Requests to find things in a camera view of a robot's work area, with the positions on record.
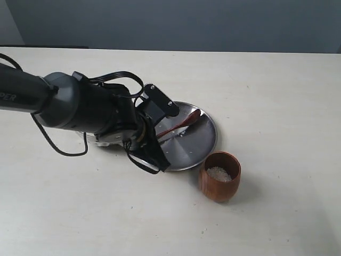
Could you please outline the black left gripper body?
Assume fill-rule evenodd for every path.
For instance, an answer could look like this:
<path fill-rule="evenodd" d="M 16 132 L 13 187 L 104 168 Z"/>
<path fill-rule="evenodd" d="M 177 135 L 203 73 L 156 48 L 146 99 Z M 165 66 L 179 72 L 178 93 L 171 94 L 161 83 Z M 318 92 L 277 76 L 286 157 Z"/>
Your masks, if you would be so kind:
<path fill-rule="evenodd" d="M 105 106 L 97 105 L 90 109 L 90 116 L 100 124 L 88 133 L 101 137 L 109 133 L 127 132 L 128 137 L 123 141 L 123 147 L 127 147 L 128 139 L 140 137 L 139 142 L 146 128 L 155 130 L 155 126 L 166 116 L 145 95 L 145 86 L 136 97 L 132 97 L 122 84 L 103 84 L 101 88 L 107 93 L 107 98 L 96 103 L 104 103 Z"/>

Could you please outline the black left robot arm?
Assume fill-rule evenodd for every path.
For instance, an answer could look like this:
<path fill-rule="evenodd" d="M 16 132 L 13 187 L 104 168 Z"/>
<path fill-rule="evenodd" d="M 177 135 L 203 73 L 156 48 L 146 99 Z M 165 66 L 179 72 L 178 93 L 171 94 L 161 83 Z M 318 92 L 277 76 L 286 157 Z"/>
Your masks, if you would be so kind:
<path fill-rule="evenodd" d="M 131 162 L 151 174 L 170 166 L 155 127 L 177 116 L 179 107 L 129 71 L 40 77 L 10 60 L 1 65 L 1 109 L 29 113 L 41 131 L 71 130 L 91 135 L 99 146 L 121 145 Z"/>

